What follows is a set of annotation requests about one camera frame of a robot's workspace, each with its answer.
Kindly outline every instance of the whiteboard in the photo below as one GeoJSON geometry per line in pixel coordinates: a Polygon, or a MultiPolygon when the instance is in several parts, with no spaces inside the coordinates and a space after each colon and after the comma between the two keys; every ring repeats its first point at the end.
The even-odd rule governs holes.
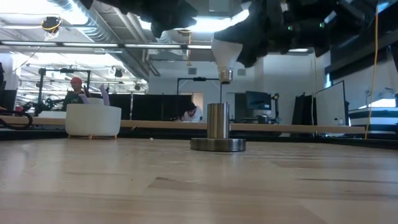
{"type": "Polygon", "coordinates": [[[315,97],[318,125],[338,126],[340,119],[346,125],[344,81],[319,91],[315,97]]]}

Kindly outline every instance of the black robotic arm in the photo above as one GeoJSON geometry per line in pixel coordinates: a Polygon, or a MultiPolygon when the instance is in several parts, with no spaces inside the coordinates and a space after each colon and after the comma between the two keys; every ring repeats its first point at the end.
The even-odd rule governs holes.
{"type": "MultiPolygon", "coordinates": [[[[94,0],[80,0],[90,8],[94,0]]],[[[155,37],[164,30],[196,24],[198,11],[184,0],[99,0],[123,13],[134,13],[151,22],[155,37]]],[[[214,39],[242,44],[237,59],[251,67],[257,58],[269,52],[286,54],[290,49],[315,49],[316,56],[339,43],[364,32],[374,19],[378,0],[242,0],[250,4],[249,17],[225,30],[214,39]],[[330,21],[325,19],[334,12],[330,21]]]]}

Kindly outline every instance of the circular metal disc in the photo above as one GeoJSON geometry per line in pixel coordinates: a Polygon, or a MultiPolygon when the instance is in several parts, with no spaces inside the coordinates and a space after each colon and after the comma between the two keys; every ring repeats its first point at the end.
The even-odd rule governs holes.
{"type": "Polygon", "coordinates": [[[191,149],[216,152],[242,152],[246,150],[244,139],[191,139],[191,149]]]}

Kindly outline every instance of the wooden tabletop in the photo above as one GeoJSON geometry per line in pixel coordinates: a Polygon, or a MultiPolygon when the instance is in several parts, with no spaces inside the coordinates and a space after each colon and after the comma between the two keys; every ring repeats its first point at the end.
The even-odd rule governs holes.
{"type": "MultiPolygon", "coordinates": [[[[10,124],[26,124],[27,118],[0,116],[10,124]]],[[[34,118],[33,124],[38,125],[65,125],[62,118],[34,118]]],[[[171,121],[121,121],[122,128],[162,128],[162,129],[197,129],[205,130],[206,123],[186,123],[171,121]]],[[[349,126],[309,126],[309,125],[283,125],[283,124],[231,124],[232,131],[272,131],[282,133],[345,133],[363,134],[363,127],[349,126]]]]}
{"type": "Polygon", "coordinates": [[[248,142],[0,143],[1,224],[396,224],[397,151],[248,142]]]}

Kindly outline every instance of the red cap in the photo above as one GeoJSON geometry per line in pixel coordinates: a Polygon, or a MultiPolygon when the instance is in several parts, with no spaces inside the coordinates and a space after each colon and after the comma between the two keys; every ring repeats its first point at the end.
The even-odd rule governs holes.
{"type": "Polygon", "coordinates": [[[79,84],[82,84],[83,81],[82,81],[79,77],[73,77],[73,78],[70,80],[70,83],[71,83],[71,84],[72,84],[72,83],[79,83],[79,84]]]}

